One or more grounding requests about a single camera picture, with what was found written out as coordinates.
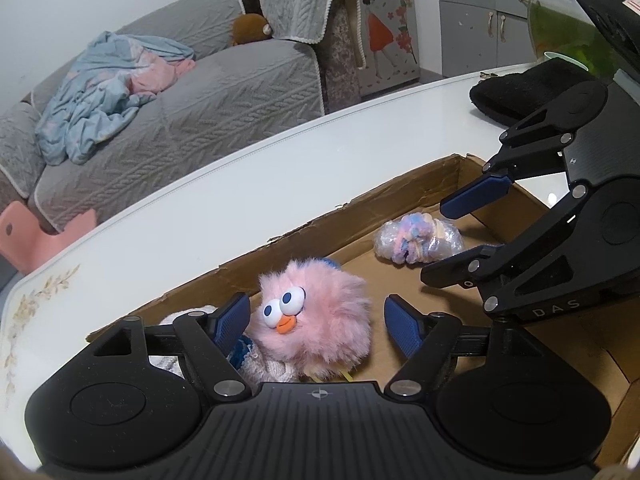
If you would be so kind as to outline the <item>pastel knit bundle in bag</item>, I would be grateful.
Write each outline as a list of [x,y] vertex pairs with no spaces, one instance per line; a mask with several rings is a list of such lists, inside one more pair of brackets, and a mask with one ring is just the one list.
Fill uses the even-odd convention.
[[385,222],[373,237],[375,255],[402,266],[431,263],[464,251],[458,228],[427,212],[412,212]]

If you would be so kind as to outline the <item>brown plush toy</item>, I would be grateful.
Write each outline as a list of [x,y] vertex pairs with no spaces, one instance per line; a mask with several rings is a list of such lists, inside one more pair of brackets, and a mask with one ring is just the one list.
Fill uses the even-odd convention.
[[262,14],[243,14],[233,21],[231,36],[232,46],[240,46],[270,39],[272,29]]

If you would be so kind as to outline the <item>black knit hat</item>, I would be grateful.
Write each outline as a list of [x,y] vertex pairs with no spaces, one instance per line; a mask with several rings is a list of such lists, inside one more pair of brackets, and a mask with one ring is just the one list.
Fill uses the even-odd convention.
[[587,81],[597,78],[562,58],[552,58],[523,73],[480,81],[470,90],[470,100],[489,119],[511,127],[564,91]]

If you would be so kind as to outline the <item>decorated refrigerator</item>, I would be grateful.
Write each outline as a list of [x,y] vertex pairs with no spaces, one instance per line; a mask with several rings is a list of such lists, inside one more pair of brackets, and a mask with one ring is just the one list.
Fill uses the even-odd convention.
[[414,0],[360,0],[366,68],[359,73],[363,96],[420,78]]

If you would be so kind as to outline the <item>brown cardboard box tray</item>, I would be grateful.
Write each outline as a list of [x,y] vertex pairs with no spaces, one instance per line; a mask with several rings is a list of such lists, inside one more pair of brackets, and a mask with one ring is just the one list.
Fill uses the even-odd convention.
[[[411,170],[360,195],[337,210],[194,278],[137,309],[145,322],[204,304],[220,306],[236,292],[258,301],[258,278],[292,259],[327,256],[367,283],[372,301],[372,347],[356,371],[358,379],[385,384],[398,369],[400,354],[386,336],[382,303],[398,294],[420,311],[457,315],[469,325],[489,322],[485,295],[460,285],[437,289],[420,281],[420,271],[378,258],[374,232],[407,212],[436,214],[438,202],[480,175],[480,159],[450,155]],[[608,286],[601,302],[591,292],[563,295],[526,315],[532,333],[574,366],[608,399],[613,422],[597,458],[601,467],[620,463],[639,447],[639,301],[623,300]]]

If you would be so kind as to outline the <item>grey storage cabinet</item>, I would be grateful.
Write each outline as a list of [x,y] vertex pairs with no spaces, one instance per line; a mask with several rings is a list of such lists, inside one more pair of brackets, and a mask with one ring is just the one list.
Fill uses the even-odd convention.
[[445,77],[536,60],[530,0],[439,0]]

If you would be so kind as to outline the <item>grey fabric sofa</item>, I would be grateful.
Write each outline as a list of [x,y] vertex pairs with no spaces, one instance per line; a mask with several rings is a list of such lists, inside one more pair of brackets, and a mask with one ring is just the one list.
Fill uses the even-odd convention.
[[[233,21],[257,13],[270,39],[232,46]],[[358,103],[358,0],[177,0],[124,27],[177,40],[195,67],[143,105],[82,165],[43,160],[37,122],[60,68],[1,117],[1,201],[48,231],[93,209],[107,220],[175,180],[277,133]]]

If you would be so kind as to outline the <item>light blue crumpled blanket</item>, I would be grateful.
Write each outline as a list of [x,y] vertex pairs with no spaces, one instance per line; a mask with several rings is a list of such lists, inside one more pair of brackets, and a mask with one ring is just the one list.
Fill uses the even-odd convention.
[[176,40],[102,32],[72,63],[41,113],[35,134],[44,161],[84,164],[194,67],[194,51]]

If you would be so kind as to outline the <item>glass fish tank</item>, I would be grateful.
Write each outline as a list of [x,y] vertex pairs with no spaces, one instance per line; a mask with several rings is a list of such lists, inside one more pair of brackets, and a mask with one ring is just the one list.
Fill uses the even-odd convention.
[[528,21],[536,55],[565,55],[602,79],[639,78],[639,0],[530,0]]

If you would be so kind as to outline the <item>pink fluffy bird toy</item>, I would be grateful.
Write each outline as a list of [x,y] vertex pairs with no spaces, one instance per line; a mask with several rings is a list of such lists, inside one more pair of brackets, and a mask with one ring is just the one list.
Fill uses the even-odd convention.
[[296,378],[349,373],[371,348],[371,300],[363,278],[326,259],[292,260],[258,278],[260,304],[247,336]]

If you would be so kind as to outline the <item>pink plastic chair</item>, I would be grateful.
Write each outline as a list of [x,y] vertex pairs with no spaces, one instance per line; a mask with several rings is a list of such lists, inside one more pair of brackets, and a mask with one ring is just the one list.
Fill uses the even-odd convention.
[[70,220],[62,232],[48,234],[24,204],[13,202],[1,214],[0,252],[18,272],[29,274],[88,234],[97,224],[96,212],[89,209]]

